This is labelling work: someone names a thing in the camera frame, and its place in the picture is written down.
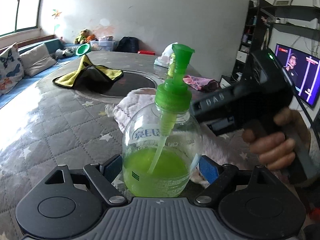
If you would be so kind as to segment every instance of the white plastic bag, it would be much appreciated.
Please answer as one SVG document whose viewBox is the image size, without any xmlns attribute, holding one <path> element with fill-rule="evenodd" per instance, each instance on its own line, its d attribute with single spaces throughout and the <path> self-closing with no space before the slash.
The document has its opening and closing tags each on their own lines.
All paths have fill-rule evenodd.
<svg viewBox="0 0 320 240">
<path fill-rule="evenodd" d="M 172 44 L 168 45 L 165 48 L 164 52 L 162 52 L 162 55 L 156 58 L 155 65 L 158 65 L 161 67 L 167 67 L 167 68 L 169 67 L 170 57 L 171 57 L 171 54 L 173 53 Z"/>
</svg>

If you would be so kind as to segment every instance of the blue mattress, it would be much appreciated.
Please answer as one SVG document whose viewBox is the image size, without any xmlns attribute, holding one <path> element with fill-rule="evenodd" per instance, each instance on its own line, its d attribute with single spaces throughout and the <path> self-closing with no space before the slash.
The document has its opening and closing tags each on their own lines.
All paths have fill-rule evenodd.
<svg viewBox="0 0 320 240">
<path fill-rule="evenodd" d="M 16 95 L 18 95 L 19 93 L 21 93 L 23 90 L 25 90 L 27 87 L 31 86 L 34 82 L 37 82 L 38 80 L 40 80 L 41 78 L 45 77 L 46 75 L 52 73 L 53 71 L 55 71 L 58 68 L 61 68 L 62 66 L 64 66 L 65 64 L 69 63 L 70 61 L 78 58 L 79 56 L 72 56 L 72 57 L 68 57 L 68 58 L 62 58 L 62 59 L 58 59 L 57 63 L 49 68 L 47 68 L 46 70 L 38 73 L 37 75 L 34 75 L 33 77 L 29 77 L 29 76 L 24 76 L 23 79 L 21 79 L 16 85 L 15 87 L 10 90 L 9 93 L 4 94 L 2 96 L 0 96 L 0 109 L 5 106 L 11 99 L 13 99 Z"/>
</svg>

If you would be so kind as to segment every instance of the tv screen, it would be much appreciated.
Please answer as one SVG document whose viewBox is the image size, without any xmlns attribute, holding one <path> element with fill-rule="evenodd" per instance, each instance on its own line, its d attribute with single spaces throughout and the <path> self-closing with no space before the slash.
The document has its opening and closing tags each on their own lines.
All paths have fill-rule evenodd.
<svg viewBox="0 0 320 240">
<path fill-rule="evenodd" d="M 320 60 L 281 44 L 277 44 L 275 54 L 289 72 L 299 97 L 313 109 L 320 92 Z"/>
</svg>

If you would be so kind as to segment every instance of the gray ribbed panel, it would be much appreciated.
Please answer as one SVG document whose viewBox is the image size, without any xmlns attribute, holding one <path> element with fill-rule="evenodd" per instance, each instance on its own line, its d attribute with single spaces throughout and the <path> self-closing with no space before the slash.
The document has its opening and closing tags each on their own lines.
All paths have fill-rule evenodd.
<svg viewBox="0 0 320 240">
<path fill-rule="evenodd" d="M 212 210 L 193 206 L 187 198 L 139 197 L 125 207 L 109 209 L 92 231 L 75 239 L 247 240 L 220 225 Z"/>
</svg>

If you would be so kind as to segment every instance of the black backpack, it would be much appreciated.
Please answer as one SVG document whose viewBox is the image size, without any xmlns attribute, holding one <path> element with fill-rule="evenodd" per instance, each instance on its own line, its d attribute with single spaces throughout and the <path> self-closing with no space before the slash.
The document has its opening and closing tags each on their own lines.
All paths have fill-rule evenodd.
<svg viewBox="0 0 320 240">
<path fill-rule="evenodd" d="M 116 48 L 116 51 L 138 53 L 139 40 L 134 37 L 123 37 L 121 41 L 119 41 L 119 45 Z"/>
</svg>

